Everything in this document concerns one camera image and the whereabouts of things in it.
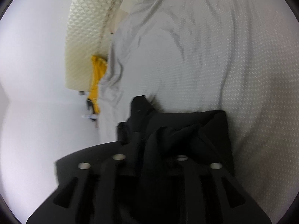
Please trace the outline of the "black puffer jacket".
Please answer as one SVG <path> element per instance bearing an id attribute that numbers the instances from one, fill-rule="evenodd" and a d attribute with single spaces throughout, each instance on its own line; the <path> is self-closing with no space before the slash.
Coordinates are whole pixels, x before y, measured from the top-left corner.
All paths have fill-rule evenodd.
<path id="1" fill-rule="evenodd" d="M 173 223 L 175 154 L 232 154 L 225 112 L 160 113 L 144 96 L 132 100 L 118 140 L 124 159 L 117 164 L 115 201 L 128 223 Z"/>

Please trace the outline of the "black bag on nightstand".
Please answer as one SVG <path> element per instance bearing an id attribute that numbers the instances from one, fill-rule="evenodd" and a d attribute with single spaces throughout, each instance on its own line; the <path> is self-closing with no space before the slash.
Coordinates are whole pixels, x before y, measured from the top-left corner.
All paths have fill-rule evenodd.
<path id="1" fill-rule="evenodd" d="M 98 114 L 98 112 L 96 111 L 96 107 L 94 106 L 94 103 L 92 102 L 92 100 L 87 98 L 86 104 L 87 104 L 87 110 L 91 112 L 90 114 Z"/>

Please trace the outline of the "white spray bottle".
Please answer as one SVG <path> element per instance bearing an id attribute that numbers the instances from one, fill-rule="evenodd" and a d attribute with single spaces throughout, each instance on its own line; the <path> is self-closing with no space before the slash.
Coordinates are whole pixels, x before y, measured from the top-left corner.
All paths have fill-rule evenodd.
<path id="1" fill-rule="evenodd" d="M 98 115 L 97 114 L 85 114 L 85 115 L 82 116 L 82 118 L 85 118 L 85 119 L 97 119 Z"/>

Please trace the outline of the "yellow crown pillow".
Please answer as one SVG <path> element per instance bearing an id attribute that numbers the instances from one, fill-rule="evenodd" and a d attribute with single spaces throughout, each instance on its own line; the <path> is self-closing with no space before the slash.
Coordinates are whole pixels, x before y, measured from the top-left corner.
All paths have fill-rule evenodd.
<path id="1" fill-rule="evenodd" d="M 100 107 L 98 106 L 98 86 L 100 80 L 104 77 L 107 70 L 107 62 L 105 59 L 98 55 L 91 57 L 92 62 L 92 83 L 90 91 L 87 97 L 87 109 L 92 108 L 93 114 L 100 113 Z"/>

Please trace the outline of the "grey bed cover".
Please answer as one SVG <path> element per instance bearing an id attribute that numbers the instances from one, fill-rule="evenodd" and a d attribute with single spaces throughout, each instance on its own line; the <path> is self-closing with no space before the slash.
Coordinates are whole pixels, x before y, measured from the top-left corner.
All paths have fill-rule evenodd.
<path id="1" fill-rule="evenodd" d="M 163 112 L 227 113 L 241 185 L 278 223 L 298 194 L 298 20 L 286 0 L 141 0 L 100 81 L 99 139 L 133 97 Z"/>

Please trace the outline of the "cream quilted headboard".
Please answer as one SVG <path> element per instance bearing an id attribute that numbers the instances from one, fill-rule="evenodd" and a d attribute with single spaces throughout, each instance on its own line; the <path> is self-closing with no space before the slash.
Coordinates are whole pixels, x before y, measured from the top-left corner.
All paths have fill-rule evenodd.
<path id="1" fill-rule="evenodd" d="M 72 0 L 65 40 L 65 86 L 89 91 L 93 55 L 107 58 L 111 29 L 123 0 Z"/>

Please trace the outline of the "patchwork pastel pillow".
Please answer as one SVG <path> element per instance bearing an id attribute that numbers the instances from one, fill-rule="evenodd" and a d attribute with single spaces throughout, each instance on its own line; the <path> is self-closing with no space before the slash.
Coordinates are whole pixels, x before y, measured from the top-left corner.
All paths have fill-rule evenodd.
<path id="1" fill-rule="evenodd" d="M 110 23 L 110 33 L 114 34 L 120 23 L 131 13 L 135 5 L 141 0 L 122 0 L 117 10 L 112 15 Z"/>

